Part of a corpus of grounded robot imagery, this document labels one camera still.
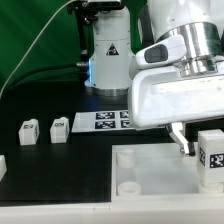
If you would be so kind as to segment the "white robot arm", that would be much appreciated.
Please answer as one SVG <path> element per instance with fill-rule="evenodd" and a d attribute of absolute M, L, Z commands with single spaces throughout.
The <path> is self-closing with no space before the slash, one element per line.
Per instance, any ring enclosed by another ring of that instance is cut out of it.
<path fill-rule="evenodd" d="M 86 86 L 104 95 L 126 92 L 135 129 L 166 127 L 193 156 L 183 125 L 224 115 L 224 0 L 147 0 L 137 53 L 129 46 L 129 11 L 118 4 L 87 0 L 98 20 Z"/>

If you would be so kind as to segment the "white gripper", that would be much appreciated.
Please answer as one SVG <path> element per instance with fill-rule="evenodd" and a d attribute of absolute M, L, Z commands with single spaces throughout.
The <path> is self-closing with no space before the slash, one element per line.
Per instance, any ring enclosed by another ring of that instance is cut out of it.
<path fill-rule="evenodd" d="M 182 122 L 224 116 L 224 69 L 185 78 L 174 66 L 141 71 L 129 89 L 128 111 L 136 130 L 169 124 L 166 129 L 180 152 L 193 157 L 194 143 L 185 138 Z"/>

